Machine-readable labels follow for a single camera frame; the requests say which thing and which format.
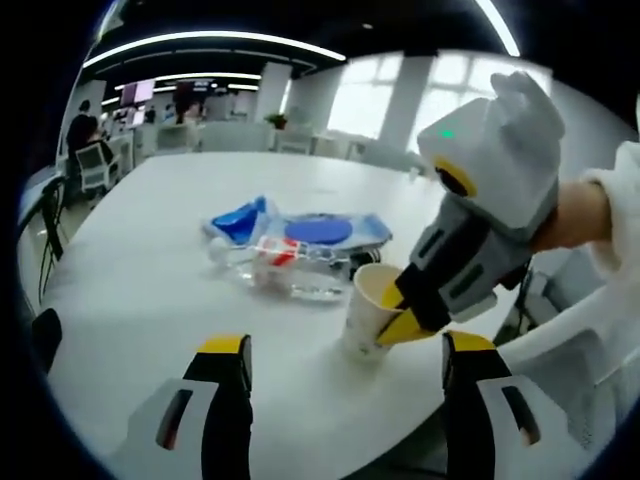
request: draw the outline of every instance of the white sleeve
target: white sleeve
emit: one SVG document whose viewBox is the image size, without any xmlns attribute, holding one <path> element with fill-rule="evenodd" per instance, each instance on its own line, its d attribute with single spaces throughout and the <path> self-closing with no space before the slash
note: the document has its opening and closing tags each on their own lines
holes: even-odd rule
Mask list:
<svg viewBox="0 0 640 480">
<path fill-rule="evenodd" d="M 611 206 L 612 241 L 591 244 L 596 266 L 605 276 L 640 283 L 640 144 L 624 142 L 613 170 L 588 170 L 584 179 L 602 185 Z"/>
</svg>

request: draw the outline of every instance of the potted plant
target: potted plant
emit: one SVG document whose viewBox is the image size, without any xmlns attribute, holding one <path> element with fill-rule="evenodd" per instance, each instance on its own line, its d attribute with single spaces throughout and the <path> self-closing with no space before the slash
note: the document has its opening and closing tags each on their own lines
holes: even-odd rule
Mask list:
<svg viewBox="0 0 640 480">
<path fill-rule="evenodd" d="M 273 124 L 276 130 L 284 130 L 284 127 L 287 124 L 287 117 L 284 113 L 272 113 L 271 115 L 264 117 L 264 119 Z"/>
</svg>

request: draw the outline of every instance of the paper cup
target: paper cup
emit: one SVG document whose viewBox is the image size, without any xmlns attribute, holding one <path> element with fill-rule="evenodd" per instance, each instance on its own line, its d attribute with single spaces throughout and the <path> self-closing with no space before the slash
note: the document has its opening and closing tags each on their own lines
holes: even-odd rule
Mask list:
<svg viewBox="0 0 640 480">
<path fill-rule="evenodd" d="M 352 357 L 366 361 L 381 360 L 391 348 L 376 343 L 380 331 L 401 310 L 384 308 L 380 301 L 387 287 L 402 270 L 392 265 L 370 263 L 358 269 L 353 278 L 353 294 L 341 343 Z"/>
</svg>

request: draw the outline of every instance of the white round table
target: white round table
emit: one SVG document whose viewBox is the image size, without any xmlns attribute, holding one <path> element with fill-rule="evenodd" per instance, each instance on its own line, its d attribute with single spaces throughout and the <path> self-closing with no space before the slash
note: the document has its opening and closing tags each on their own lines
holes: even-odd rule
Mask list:
<svg viewBox="0 0 640 480">
<path fill-rule="evenodd" d="M 63 338 L 49 380 L 81 439 L 104 458 L 134 409 L 221 333 L 253 340 L 252 478 L 341 478 L 411 433 L 442 403 L 439 337 L 394 347 L 379 365 L 338 348 L 346 302 L 300 304 L 216 276 L 201 219 L 260 194 L 283 212 L 377 213 L 404 266 L 437 214 L 441 187 L 344 160 L 273 153 L 156 157 L 129 174 L 77 232 L 49 281 Z M 460 326 L 493 338 L 515 292 Z"/>
</svg>

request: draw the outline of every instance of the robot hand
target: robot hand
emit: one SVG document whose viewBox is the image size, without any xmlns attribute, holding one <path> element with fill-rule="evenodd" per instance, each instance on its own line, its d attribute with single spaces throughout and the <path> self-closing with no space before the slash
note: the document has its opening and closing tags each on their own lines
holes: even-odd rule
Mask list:
<svg viewBox="0 0 640 480">
<path fill-rule="evenodd" d="M 495 99 L 476 99 L 418 135 L 447 193 L 383 299 L 403 313 L 380 344 L 431 336 L 493 306 L 496 285 L 513 289 L 524 278 L 529 241 L 556 206 L 560 115 L 525 73 L 494 74 L 491 84 Z"/>
</svg>

